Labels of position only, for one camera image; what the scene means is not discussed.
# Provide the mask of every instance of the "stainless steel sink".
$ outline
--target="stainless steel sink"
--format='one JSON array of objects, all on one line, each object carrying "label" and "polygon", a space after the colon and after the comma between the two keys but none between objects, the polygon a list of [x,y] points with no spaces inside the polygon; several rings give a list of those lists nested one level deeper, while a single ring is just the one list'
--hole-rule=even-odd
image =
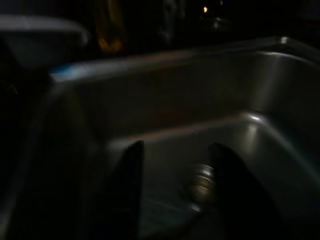
[{"label": "stainless steel sink", "polygon": [[[47,239],[82,239],[100,182],[144,141],[139,236],[155,235],[195,215],[186,179],[220,143],[243,159],[295,238],[319,237],[319,59],[270,37],[58,69],[5,217],[24,235],[44,228]],[[210,226],[201,234],[223,239],[215,212]]]}]

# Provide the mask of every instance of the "metal surface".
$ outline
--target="metal surface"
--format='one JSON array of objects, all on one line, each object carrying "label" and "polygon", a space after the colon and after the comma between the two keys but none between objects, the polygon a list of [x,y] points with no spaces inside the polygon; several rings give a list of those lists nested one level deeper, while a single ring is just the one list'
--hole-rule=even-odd
[{"label": "metal surface", "polygon": [[[195,216],[186,179],[194,164],[209,164],[208,145],[219,143],[243,159],[292,235],[315,239],[320,72],[313,56],[320,55],[296,43],[275,37],[56,71],[3,219],[18,199],[17,232],[44,228],[53,239],[74,238],[99,179],[129,145],[144,141],[139,235],[156,235]],[[38,212],[52,204],[54,210]],[[223,238],[213,212],[195,239]],[[59,224],[40,217],[49,215]],[[27,222],[37,227],[23,229]]]}]

